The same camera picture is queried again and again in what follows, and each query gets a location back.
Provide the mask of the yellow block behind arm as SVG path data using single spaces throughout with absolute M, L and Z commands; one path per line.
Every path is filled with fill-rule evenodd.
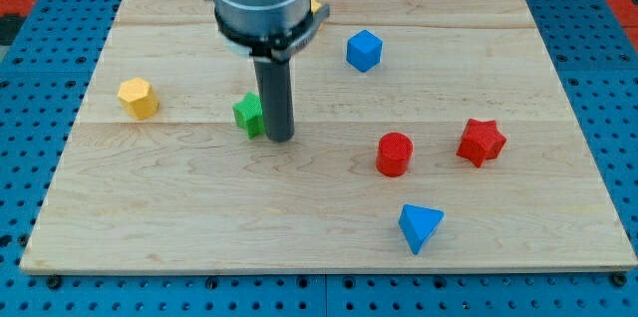
M 318 29 L 323 29 L 323 22 L 325 20 L 323 14 L 323 4 L 319 0 L 310 0 L 310 8 L 313 17 L 313 22 L 318 24 Z

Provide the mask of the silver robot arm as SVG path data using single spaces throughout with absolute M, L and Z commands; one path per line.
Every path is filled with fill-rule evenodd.
M 286 62 L 303 50 L 330 16 L 311 0 L 213 0 L 219 32 L 264 62 Z

